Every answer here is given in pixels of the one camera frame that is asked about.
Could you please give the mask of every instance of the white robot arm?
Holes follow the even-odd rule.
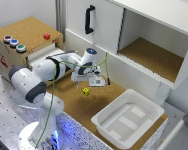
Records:
[[[33,126],[30,124],[19,135],[19,139],[23,139],[22,141],[19,140],[19,150],[23,150],[24,147],[31,147],[30,149],[33,150],[37,144],[39,150],[47,150],[51,147],[49,144],[47,144],[48,146],[43,146],[42,144],[45,145],[46,141],[49,141],[47,139],[54,135],[56,131],[56,115],[63,111],[64,102],[54,96],[50,117],[47,117],[52,96],[46,92],[46,81],[52,81],[53,78],[55,80],[60,79],[68,69],[73,69],[71,79],[74,82],[89,81],[89,85],[92,87],[106,85],[105,80],[100,76],[100,67],[95,67],[96,54],[97,52],[94,49],[87,48],[83,57],[80,57],[74,51],[49,56],[45,60],[34,64],[32,71],[21,65],[12,67],[9,72],[9,78],[16,88],[15,92],[19,94],[18,97],[15,97],[15,102],[19,105],[26,105],[28,107],[37,105],[37,107],[42,108],[39,123],[29,131],[30,126]],[[28,132],[31,133],[27,139],[24,133]],[[56,149],[60,149],[60,144],[58,143],[60,142],[56,143]]]

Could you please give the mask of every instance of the green cable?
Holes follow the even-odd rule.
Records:
[[[60,61],[60,63],[65,62],[65,63],[69,63],[69,64],[72,64],[72,65],[75,65],[75,66],[83,67],[83,68],[93,68],[93,67],[97,67],[97,66],[99,66],[99,65],[101,65],[101,64],[103,64],[103,63],[105,62],[107,77],[109,77],[109,75],[108,75],[108,69],[107,69],[107,62],[106,62],[107,58],[108,58],[108,52],[106,53],[105,59],[104,59],[101,63],[99,63],[99,64],[97,64],[97,65],[95,65],[95,66],[80,66],[80,65],[77,65],[77,64],[68,62],[68,61]],[[41,134],[41,136],[40,136],[40,138],[39,138],[39,140],[38,140],[38,142],[37,142],[36,147],[35,147],[34,150],[36,150],[36,148],[38,147],[38,144],[39,144],[41,138],[43,137],[43,134],[45,133],[45,130],[46,130],[46,128],[47,128],[47,124],[48,124],[48,121],[49,121],[49,117],[50,117],[50,113],[51,113],[51,109],[52,109],[52,104],[53,104],[53,100],[54,100],[55,70],[56,70],[56,65],[55,65],[54,71],[53,71],[52,101],[51,101],[51,104],[50,104],[50,109],[49,109],[49,113],[48,113],[48,116],[47,116],[47,121],[46,121],[46,123],[45,123],[45,127],[44,127],[44,129],[43,129],[43,132],[42,132],[42,134]]]

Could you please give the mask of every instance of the white plastic bin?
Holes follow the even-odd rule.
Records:
[[[129,149],[163,113],[163,108],[129,89],[91,120],[116,147]]]

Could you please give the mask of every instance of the yellow toy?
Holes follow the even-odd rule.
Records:
[[[88,95],[89,94],[89,89],[88,88],[84,88],[83,89],[83,93],[84,93],[84,95]]]

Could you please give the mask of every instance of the door handle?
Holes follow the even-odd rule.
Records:
[[[86,10],[86,19],[85,19],[86,34],[90,34],[94,31],[92,28],[90,28],[90,12],[92,10],[95,10],[95,6],[93,6],[93,5],[90,5],[90,8],[87,8],[87,10]]]

